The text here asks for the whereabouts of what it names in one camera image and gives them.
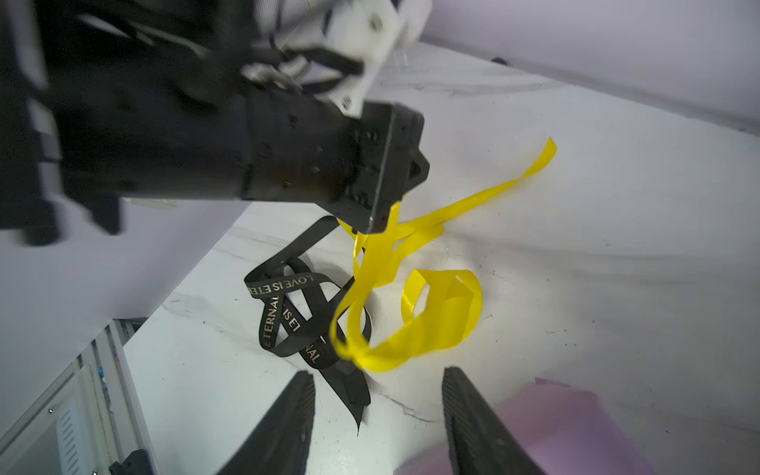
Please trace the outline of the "black lettered ribbon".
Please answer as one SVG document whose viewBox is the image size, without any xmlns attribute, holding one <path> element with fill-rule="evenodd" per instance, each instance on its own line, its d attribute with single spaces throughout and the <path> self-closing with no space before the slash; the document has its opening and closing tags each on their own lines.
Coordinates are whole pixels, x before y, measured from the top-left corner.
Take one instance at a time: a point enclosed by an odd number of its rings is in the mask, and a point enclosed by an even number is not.
<svg viewBox="0 0 760 475">
<path fill-rule="evenodd" d="M 258 329 L 260 346 L 278 357 L 298 354 L 320 372 L 338 399 L 360 425 L 371 396 L 365 373 L 338 356 L 330 340 L 330 324 L 354 279 L 343 285 L 312 270 L 303 255 L 338 227 L 322 217 L 282 251 L 255 267 L 243 279 L 249 295 L 263 304 Z"/>
</svg>

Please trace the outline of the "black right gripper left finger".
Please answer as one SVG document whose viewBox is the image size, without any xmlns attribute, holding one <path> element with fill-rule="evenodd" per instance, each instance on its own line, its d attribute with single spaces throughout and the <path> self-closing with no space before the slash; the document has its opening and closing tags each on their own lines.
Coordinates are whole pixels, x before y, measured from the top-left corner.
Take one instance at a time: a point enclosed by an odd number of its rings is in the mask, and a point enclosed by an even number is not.
<svg viewBox="0 0 760 475">
<path fill-rule="evenodd" d="M 315 419 L 313 376 L 297 372 L 222 474 L 304 474 Z"/>
</svg>

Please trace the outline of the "large purple gift box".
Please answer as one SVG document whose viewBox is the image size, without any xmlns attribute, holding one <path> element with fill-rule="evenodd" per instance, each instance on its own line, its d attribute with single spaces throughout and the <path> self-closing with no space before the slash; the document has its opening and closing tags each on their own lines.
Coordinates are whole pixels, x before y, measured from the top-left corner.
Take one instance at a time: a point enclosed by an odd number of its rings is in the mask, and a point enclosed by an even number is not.
<svg viewBox="0 0 760 475">
<path fill-rule="evenodd" d="M 651 474 L 654 471 L 591 391 L 538 378 L 532 386 L 491 408 L 543 470 L 542 474 Z M 397 471 L 400 474 L 453 474 L 447 436 L 445 443 L 410 460 Z"/>
</svg>

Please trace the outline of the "yellow satin ribbon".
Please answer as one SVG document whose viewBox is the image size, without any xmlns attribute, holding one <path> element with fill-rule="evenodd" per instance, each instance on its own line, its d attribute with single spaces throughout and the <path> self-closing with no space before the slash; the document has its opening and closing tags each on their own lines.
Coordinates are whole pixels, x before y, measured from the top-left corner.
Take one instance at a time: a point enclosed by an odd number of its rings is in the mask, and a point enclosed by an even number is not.
<svg viewBox="0 0 760 475">
<path fill-rule="evenodd" d="M 354 283 L 334 311 L 329 337 L 336 354 L 362 370 L 385 372 L 431 352 L 464 342 L 477 327 L 483 309 L 478 277 L 469 270 L 415 269 L 401 293 L 403 326 L 377 346 L 360 328 L 370 293 L 394 282 L 404 259 L 445 231 L 445 223 L 498 197 L 542 171 L 554 158 L 552 139 L 519 178 L 488 188 L 408 223 L 399 223 L 400 205 L 391 208 L 390 223 L 381 234 L 353 238 Z"/>
</svg>

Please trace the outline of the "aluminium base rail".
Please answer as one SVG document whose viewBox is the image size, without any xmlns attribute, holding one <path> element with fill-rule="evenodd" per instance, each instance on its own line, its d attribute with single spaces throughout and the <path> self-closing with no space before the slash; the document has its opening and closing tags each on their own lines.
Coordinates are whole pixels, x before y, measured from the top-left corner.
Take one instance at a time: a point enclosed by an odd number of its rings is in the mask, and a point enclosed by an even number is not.
<svg viewBox="0 0 760 475">
<path fill-rule="evenodd" d="M 3 435 L 3 474 L 160 472 L 125 352 L 143 322 L 110 322 Z"/>
</svg>

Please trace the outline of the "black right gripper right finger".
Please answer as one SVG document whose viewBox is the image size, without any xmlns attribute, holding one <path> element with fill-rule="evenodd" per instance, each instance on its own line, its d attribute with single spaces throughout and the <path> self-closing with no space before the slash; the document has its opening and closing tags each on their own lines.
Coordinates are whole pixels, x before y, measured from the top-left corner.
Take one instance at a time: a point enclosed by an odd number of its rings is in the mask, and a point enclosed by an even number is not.
<svg viewBox="0 0 760 475">
<path fill-rule="evenodd" d="M 445 368 L 441 395 L 453 474 L 542 474 L 462 369 Z"/>
</svg>

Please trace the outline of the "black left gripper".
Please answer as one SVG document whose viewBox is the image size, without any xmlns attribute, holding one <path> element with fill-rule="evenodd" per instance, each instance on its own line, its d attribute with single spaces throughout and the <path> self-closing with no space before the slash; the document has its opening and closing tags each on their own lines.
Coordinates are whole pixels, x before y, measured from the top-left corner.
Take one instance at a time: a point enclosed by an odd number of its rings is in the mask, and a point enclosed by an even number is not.
<svg viewBox="0 0 760 475">
<path fill-rule="evenodd" d="M 45 188 L 109 235 L 123 199 L 313 203 L 377 234 L 423 183 L 424 117 L 366 98 L 360 118 L 241 70 L 256 1 L 5 1 L 1 227 L 29 247 L 63 231 Z"/>
</svg>

